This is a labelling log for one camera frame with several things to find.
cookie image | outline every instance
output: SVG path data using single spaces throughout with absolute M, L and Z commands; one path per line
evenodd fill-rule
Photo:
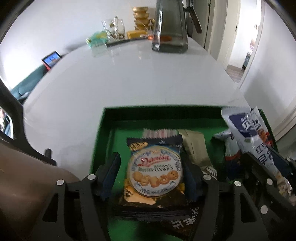
M 177 171 L 170 171 L 168 174 L 168 179 L 169 180 L 176 180 L 179 176 L 178 172 Z
M 170 180 L 167 175 L 161 175 L 158 179 L 159 184 L 162 184 L 162 185 L 168 184 L 169 181 Z
M 143 178 L 143 174 L 140 173 L 140 172 L 134 172 L 133 173 L 133 179 L 136 181 L 136 182 L 140 182 Z
M 149 184 L 149 176 L 143 176 L 141 181 L 140 181 L 140 184 L 143 187 L 148 186 L 148 184 Z
M 158 181 L 158 177 L 151 177 L 150 178 L 150 185 L 151 185 L 151 187 L 153 187 L 153 188 L 156 188 L 156 187 L 158 187 L 159 186 L 159 181 Z

stack of gold bowls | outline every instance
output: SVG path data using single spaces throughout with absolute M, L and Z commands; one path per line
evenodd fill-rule
M 147 12 L 148 7 L 133 7 L 133 16 L 135 20 L 135 30 L 149 30 L 150 19 Z

cookie label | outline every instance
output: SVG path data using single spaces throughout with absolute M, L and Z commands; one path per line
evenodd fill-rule
M 167 147 L 152 146 L 134 153 L 128 177 L 140 194 L 157 197 L 173 190 L 182 178 L 180 156 Z

butter cookies package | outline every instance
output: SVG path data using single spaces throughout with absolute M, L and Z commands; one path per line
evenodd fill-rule
M 118 218 L 164 221 L 189 218 L 180 158 L 182 136 L 128 138 L 131 150 Z

round table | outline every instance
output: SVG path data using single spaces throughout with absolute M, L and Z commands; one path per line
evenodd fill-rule
M 158 53 L 139 40 L 64 56 L 24 104 L 25 132 L 38 152 L 82 179 L 105 107 L 214 105 L 248 107 L 223 67 L 188 39 L 184 54 Z

